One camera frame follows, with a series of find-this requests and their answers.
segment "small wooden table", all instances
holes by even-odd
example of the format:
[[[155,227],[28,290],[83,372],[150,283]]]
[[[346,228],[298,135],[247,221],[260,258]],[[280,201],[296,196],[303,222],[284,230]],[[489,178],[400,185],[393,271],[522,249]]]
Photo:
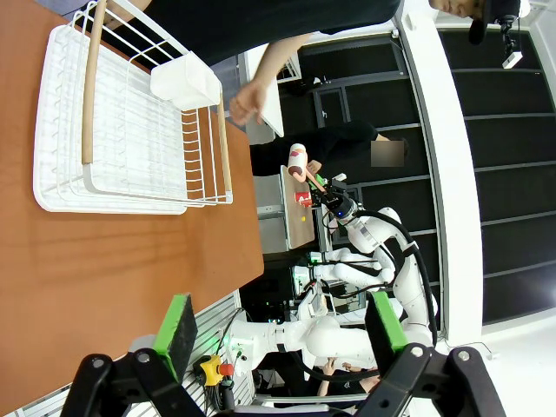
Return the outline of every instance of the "small wooden table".
[[[232,125],[232,205],[179,216],[38,206],[36,104],[49,33],[66,22],[33,0],[2,6],[0,415],[71,382],[86,354],[117,357],[156,333],[173,294],[192,293],[200,311],[263,270],[248,138]]]
[[[288,248],[299,248],[314,240],[313,210],[310,207],[303,207],[295,200],[295,193],[310,191],[309,184],[297,181],[284,166],[280,171],[280,183]]]

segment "white wire dish rack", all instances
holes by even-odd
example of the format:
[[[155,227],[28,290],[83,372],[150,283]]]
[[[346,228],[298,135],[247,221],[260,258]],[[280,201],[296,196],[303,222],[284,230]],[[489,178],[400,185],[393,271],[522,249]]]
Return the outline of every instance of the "white wire dish rack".
[[[104,24],[106,0],[90,2],[50,33],[36,117],[36,200],[48,211],[174,215],[231,203],[222,86],[218,123],[208,109],[180,111],[154,96],[149,71],[137,59],[154,67],[160,64],[156,54],[168,61],[189,52],[127,0],[114,2],[149,33],[110,10],[106,17],[146,48]],[[106,33],[134,55],[100,44]],[[203,117],[208,132],[201,135]]]

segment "white table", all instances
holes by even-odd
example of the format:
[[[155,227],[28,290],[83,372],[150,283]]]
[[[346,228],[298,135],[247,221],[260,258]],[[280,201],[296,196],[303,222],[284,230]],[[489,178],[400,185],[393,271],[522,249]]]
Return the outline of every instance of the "white table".
[[[246,84],[253,79],[268,43],[257,46],[239,55],[240,82]],[[284,136],[284,124],[281,118],[278,82],[272,80],[268,86],[267,101],[262,109],[262,120],[280,137]]]

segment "black cap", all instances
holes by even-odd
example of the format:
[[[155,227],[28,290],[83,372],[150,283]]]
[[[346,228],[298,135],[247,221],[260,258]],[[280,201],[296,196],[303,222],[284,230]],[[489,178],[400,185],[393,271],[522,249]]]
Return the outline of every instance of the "black cap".
[[[504,17],[516,19],[520,13],[520,0],[484,0],[481,19],[474,19],[469,30],[469,42],[478,45],[483,42],[487,25],[497,23]]]

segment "wire basket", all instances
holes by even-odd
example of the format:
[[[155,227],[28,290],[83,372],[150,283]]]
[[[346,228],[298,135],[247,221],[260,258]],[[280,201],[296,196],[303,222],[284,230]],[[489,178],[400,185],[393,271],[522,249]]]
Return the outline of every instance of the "wire basket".
[[[36,200],[48,211],[177,215],[231,203],[222,86],[218,123],[209,109],[183,112],[154,96],[149,68],[189,52],[127,0],[114,2],[147,29],[100,0],[50,33],[36,118]],[[104,24],[105,14],[142,46]]]

